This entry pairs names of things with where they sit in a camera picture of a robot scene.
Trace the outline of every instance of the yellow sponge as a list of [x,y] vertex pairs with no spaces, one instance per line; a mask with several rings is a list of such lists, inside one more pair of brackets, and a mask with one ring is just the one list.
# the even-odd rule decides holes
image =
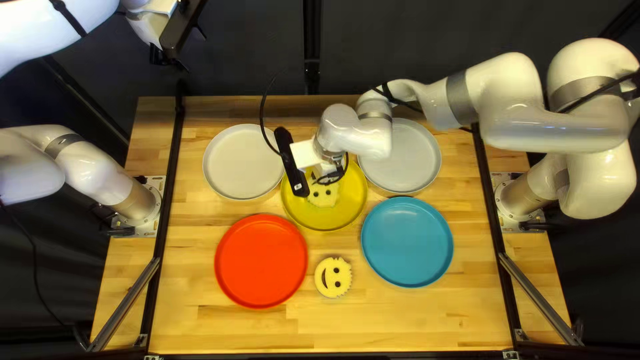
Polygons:
[[326,258],[316,267],[315,280],[320,294],[337,298],[351,287],[351,265],[342,258]]
[[318,208],[332,208],[338,201],[340,183],[329,185],[314,184],[309,181],[309,196],[307,200]]

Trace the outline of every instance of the white plate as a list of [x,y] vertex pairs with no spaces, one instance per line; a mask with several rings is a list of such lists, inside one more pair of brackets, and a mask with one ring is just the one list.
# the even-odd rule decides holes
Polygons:
[[436,138],[421,124],[394,119],[391,156],[375,160],[358,157],[370,182],[393,193],[412,193],[435,180],[442,163]]
[[[267,138],[277,147],[273,131]],[[202,157],[202,172],[211,188],[233,200],[249,200],[270,192],[282,179],[282,160],[264,142],[260,126],[228,127],[211,140]]]

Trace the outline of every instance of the black cable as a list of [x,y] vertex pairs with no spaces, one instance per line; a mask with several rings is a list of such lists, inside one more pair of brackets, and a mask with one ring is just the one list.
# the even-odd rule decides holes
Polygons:
[[[387,101],[388,101],[388,102],[391,102],[392,104],[402,105],[402,106],[407,107],[407,108],[409,108],[409,109],[411,109],[411,110],[413,110],[413,111],[415,111],[415,112],[417,112],[417,113],[420,113],[421,115],[423,115],[423,114],[424,114],[424,113],[422,112],[422,110],[420,110],[420,109],[418,109],[418,108],[414,107],[413,105],[409,104],[408,102],[406,102],[406,101],[402,101],[402,100],[399,100],[399,99],[396,99],[396,98],[393,96],[393,94],[391,94],[391,90],[389,90],[389,85],[388,85],[387,83],[383,83],[383,84],[382,84],[382,85],[380,85],[380,86],[382,86],[382,90],[378,90],[378,87],[377,87],[377,86],[376,86],[376,87],[374,87],[374,88],[373,88],[373,89],[371,89],[371,90],[373,90],[373,91],[377,92],[378,94],[380,94],[380,95],[384,96],[384,97],[387,99]],[[466,132],[468,132],[468,133],[473,133],[473,131],[472,131],[471,129],[468,129],[468,128],[466,128],[466,127],[461,127],[461,128],[460,128],[460,130],[462,130],[462,131],[466,131]]]
[[60,12],[62,14],[62,16],[65,17],[67,22],[76,31],[76,33],[78,33],[78,35],[80,35],[80,37],[85,37],[86,36],[86,31],[84,30],[82,25],[80,25],[80,22],[78,22],[76,17],[74,17],[74,15],[69,11],[69,9],[67,9],[67,5],[65,4],[64,1],[62,1],[62,0],[49,0],[49,2],[51,3],[51,5],[53,5],[53,8],[57,12]]
[[262,131],[262,137],[264,138],[264,141],[267,143],[267,145],[269,145],[271,150],[273,150],[273,152],[278,154],[278,156],[280,156],[280,152],[276,150],[275,147],[273,147],[273,145],[269,142],[269,139],[267,139],[267,134],[264,132],[264,103],[267,101],[267,93],[269,92],[271,85],[273,85],[273,83],[276,81],[276,78],[278,77],[278,75],[280,75],[282,71],[283,70],[278,71],[273,76],[273,78],[271,78],[269,85],[267,85],[267,88],[264,89],[264,93],[262,94],[262,101],[260,102],[260,130]]
[[577,108],[578,106],[584,104],[585,102],[591,100],[595,96],[600,95],[603,92],[607,91],[608,89],[610,89],[610,88],[612,88],[612,87],[614,87],[614,86],[616,86],[616,85],[618,85],[618,84],[620,84],[620,83],[622,83],[622,82],[624,82],[626,80],[629,80],[629,79],[634,79],[634,83],[636,84],[636,89],[635,90],[631,90],[629,92],[623,92],[622,95],[623,95],[623,98],[625,100],[635,99],[635,98],[638,97],[639,92],[640,92],[640,89],[638,89],[638,82],[640,82],[640,81],[638,81],[638,78],[637,78],[638,76],[640,76],[640,71],[632,72],[631,74],[624,75],[622,78],[612,80],[612,81],[602,85],[600,88],[596,89],[595,91],[592,91],[592,92],[588,93],[587,95],[581,97],[580,99],[577,99],[573,104],[571,104],[571,105],[559,110],[558,113],[566,114],[569,111],[572,111],[573,109]]
[[54,314],[53,311],[49,309],[47,302],[44,300],[44,298],[42,297],[42,294],[40,293],[40,285],[38,285],[38,254],[37,254],[35,241],[33,241],[31,234],[29,234],[27,229],[24,228],[24,226],[18,221],[18,219],[16,219],[15,216],[9,210],[7,210],[6,206],[2,202],[2,199],[0,199],[0,208],[4,210],[4,212],[9,216],[9,219],[11,219],[11,221],[22,231],[24,236],[26,236],[27,240],[29,240],[29,242],[31,243],[31,249],[32,249],[31,254],[33,255],[33,284],[35,285],[36,293],[38,294],[38,298],[40,299],[40,302],[42,303],[44,308],[47,310],[47,312],[51,315],[51,317],[56,319],[58,324],[60,324],[61,326],[67,327],[67,325],[65,325],[56,316],[56,314]]
[[[349,153],[345,152],[344,153],[344,170],[342,171],[342,173],[340,173],[340,171],[337,170],[337,171],[334,171],[334,172],[332,172],[330,174],[323,175],[321,177],[318,177],[314,181],[314,184],[320,184],[320,185],[325,185],[326,186],[326,185],[331,185],[331,184],[337,183],[338,181],[340,181],[344,177],[344,174],[347,173],[347,169],[348,168],[349,168]],[[333,181],[327,181],[326,183],[321,183],[320,182],[320,180],[322,180],[322,179],[328,179],[328,178],[331,178],[331,177],[338,177],[338,178],[336,180],[333,180]]]

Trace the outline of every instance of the yellow plate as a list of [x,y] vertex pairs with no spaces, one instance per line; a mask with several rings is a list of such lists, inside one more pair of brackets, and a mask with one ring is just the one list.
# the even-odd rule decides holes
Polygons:
[[[311,186],[311,168],[307,169],[307,183]],[[344,177],[338,181],[338,197],[330,208],[319,208],[307,198],[298,197],[291,192],[289,178],[284,175],[280,185],[282,204],[288,216],[299,225],[316,231],[334,231],[354,222],[360,216],[367,202],[367,180],[355,161],[349,161]]]

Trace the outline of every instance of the plate rim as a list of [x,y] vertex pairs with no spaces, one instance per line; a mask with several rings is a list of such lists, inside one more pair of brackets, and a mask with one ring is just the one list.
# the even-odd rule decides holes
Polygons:
[[[280,182],[282,181],[282,178],[284,176],[284,165],[281,168],[280,171],[280,177],[278,178],[278,181],[276,181],[276,183],[267,191],[265,191],[264,193],[255,196],[255,197],[231,197],[228,194],[222,193],[221,191],[219,191],[218,189],[216,189],[212,184],[211,181],[209,180],[209,178],[207,177],[207,172],[205,171],[206,165],[205,165],[205,159],[207,159],[207,157],[210,155],[213,147],[214,147],[214,142],[217,140],[217,142],[220,142],[224,137],[229,136],[232,133],[235,133],[239,130],[242,130],[242,128],[245,128],[247,130],[257,130],[260,134],[262,134],[262,130],[260,128],[260,126],[258,124],[251,124],[251,123],[243,123],[243,124],[236,124],[233,126],[229,126],[226,127],[225,129],[223,129],[222,131],[220,131],[218,134],[216,134],[216,136],[213,137],[213,139],[211,139],[211,141],[209,141],[209,143],[207,144],[207,147],[205,148],[204,153],[202,154],[202,175],[204,176],[204,180],[205,182],[209,185],[209,188],[212,189],[214,192],[216,192],[218,195],[224,197],[225,199],[229,199],[229,200],[236,200],[236,201],[248,201],[248,200],[253,200],[253,199],[258,199],[259,197],[263,197],[265,195],[267,195],[269,192],[271,192],[271,190],[275,189]],[[273,134],[273,131],[267,127],[264,128],[265,133],[267,134]]]
[[[369,216],[374,214],[374,212],[376,211],[376,208],[378,208],[380,205],[388,202],[388,201],[393,201],[393,202],[397,202],[400,200],[395,200],[395,199],[401,199],[402,201],[408,201],[408,202],[414,202],[416,204],[420,204],[421,206],[426,206],[426,211],[430,212],[432,215],[437,214],[437,218],[439,219],[439,221],[445,225],[445,229],[447,231],[447,243],[449,244],[449,248],[450,251],[447,254],[447,262],[446,265],[443,266],[439,271],[438,271],[438,276],[435,277],[433,280],[429,280],[429,281],[422,281],[420,283],[417,284],[411,284],[411,285],[407,285],[407,284],[401,284],[400,282],[394,282],[390,279],[387,279],[387,277],[383,276],[382,274],[380,274],[378,272],[378,270],[376,269],[375,266],[373,266],[371,264],[371,262],[369,261],[369,257],[367,256],[367,251],[365,250],[364,247],[364,230],[365,230],[365,226],[367,224],[367,221],[369,220]],[[453,261],[453,254],[454,254],[454,243],[453,243],[453,233],[451,232],[451,228],[449,227],[449,223],[447,223],[446,219],[442,216],[442,214],[436,209],[434,208],[432,205],[428,204],[427,202],[420,200],[420,199],[416,199],[415,197],[409,197],[409,196],[397,196],[397,197],[391,197],[388,198],[387,200],[383,200],[382,202],[380,202],[379,204],[375,205],[373,207],[373,209],[371,209],[371,211],[369,212],[369,214],[367,214],[367,217],[365,218],[364,222],[362,222],[362,228],[360,230],[360,248],[362,250],[362,254],[365,258],[365,260],[367,261],[367,264],[369,265],[369,267],[371,268],[371,270],[373,270],[376,275],[378,275],[379,277],[381,277],[384,281],[388,282],[391,285],[394,286],[398,286],[400,288],[405,288],[405,289],[417,289],[417,288],[423,288],[425,286],[429,286],[431,284],[433,284],[434,282],[437,282],[438,280],[440,280],[444,274],[447,273],[449,267],[451,266],[451,263]]]
[[[240,301],[238,296],[236,296],[235,294],[232,294],[230,291],[228,291],[228,286],[223,285],[224,282],[220,281],[221,275],[219,269],[219,257],[218,257],[218,249],[220,248],[220,244],[223,243],[223,241],[228,241],[228,236],[227,234],[229,233],[230,230],[232,230],[234,228],[234,226],[238,226],[238,227],[244,227],[247,225],[250,225],[251,222],[255,222],[255,221],[259,221],[259,222],[271,222],[271,223],[277,223],[278,225],[282,226],[283,228],[289,228],[294,230],[294,232],[298,235],[298,238],[301,240],[300,243],[303,245],[304,248],[304,269],[301,272],[301,276],[300,279],[298,281],[298,284],[296,285],[295,289],[293,289],[291,291],[290,294],[288,294],[283,300],[278,301],[278,302],[272,302],[269,303],[267,305],[261,305],[261,306],[255,306],[255,304],[251,304],[247,301]],[[229,229],[227,229],[227,231],[225,231],[225,233],[222,235],[222,238],[220,239],[220,241],[218,242],[218,244],[216,245],[216,252],[214,254],[214,273],[215,273],[215,277],[216,277],[216,282],[218,283],[218,286],[220,287],[220,290],[222,290],[222,292],[227,296],[227,298],[229,298],[231,301],[233,301],[235,304],[240,305],[242,307],[245,307],[247,309],[252,309],[252,310],[256,310],[256,309],[268,309],[270,307],[274,307],[280,304],[283,304],[284,302],[286,302],[287,300],[291,299],[291,297],[293,297],[293,295],[298,292],[298,290],[300,289],[300,287],[302,286],[306,276],[307,276],[307,270],[309,268],[309,248],[307,245],[307,240],[305,239],[304,235],[302,235],[302,233],[300,232],[300,230],[294,225],[292,224],[290,221],[288,221],[285,218],[282,218],[278,215],[271,215],[271,214],[255,214],[255,215],[250,215],[248,217],[244,217],[240,220],[238,220],[237,222],[235,222],[233,225],[231,225],[231,227],[229,227]]]
[[376,185],[378,188],[381,188],[382,190],[386,190],[386,191],[388,191],[390,193],[396,193],[396,194],[399,194],[399,195],[417,193],[417,192],[425,189],[427,186],[433,184],[433,181],[435,181],[435,179],[438,177],[438,174],[440,173],[440,169],[442,168],[442,152],[440,151],[440,144],[438,144],[438,140],[435,138],[435,136],[433,136],[433,134],[431,133],[431,131],[429,131],[429,129],[427,129],[422,124],[420,124],[420,123],[418,123],[416,121],[405,119],[405,118],[402,118],[402,117],[397,117],[397,118],[394,117],[394,122],[397,122],[399,124],[402,123],[402,125],[406,125],[406,126],[409,126],[409,127],[413,128],[414,130],[416,130],[419,133],[421,133],[422,135],[424,135],[428,139],[429,143],[431,143],[432,145],[435,145],[436,160],[438,162],[438,168],[434,172],[433,177],[428,182],[426,182],[426,184],[424,186],[421,186],[420,188],[416,188],[415,190],[410,190],[410,191],[407,191],[407,192],[399,192],[399,191],[391,190],[389,188],[381,186],[376,181],[373,181],[367,175],[367,172],[365,171],[366,167],[362,165],[360,156],[358,157],[358,165],[360,165],[360,168],[362,169],[362,173],[367,178],[367,180],[369,180],[373,185]]
[[289,217],[296,225],[302,226],[305,229],[309,229],[309,230],[312,230],[312,231],[317,231],[319,233],[331,233],[333,231],[342,230],[342,229],[344,229],[345,227],[347,227],[349,225],[353,225],[358,220],[360,215],[362,215],[364,213],[364,209],[367,207],[367,199],[369,198],[369,184],[367,183],[367,177],[364,176],[364,172],[360,168],[360,165],[358,163],[354,163],[354,164],[356,165],[356,167],[358,169],[358,172],[362,175],[362,176],[358,176],[358,177],[360,177],[361,180],[364,180],[363,181],[363,184],[364,184],[364,201],[362,202],[362,205],[360,206],[360,209],[358,210],[358,214],[356,216],[354,216],[353,219],[351,219],[349,222],[347,222],[343,226],[334,227],[334,228],[326,229],[326,230],[318,229],[318,228],[315,228],[315,227],[309,227],[309,226],[303,224],[296,217],[291,215],[291,212],[289,211],[289,209],[287,207],[287,203],[286,203],[286,201],[284,201],[284,193],[283,192],[287,191],[289,189],[289,186],[288,185],[286,186],[285,183],[284,183],[284,179],[285,179],[285,177],[287,177],[287,174],[285,174],[282,177],[282,181],[280,182],[280,202],[282,203],[282,208],[284,209],[285,214],[287,214],[287,217]]

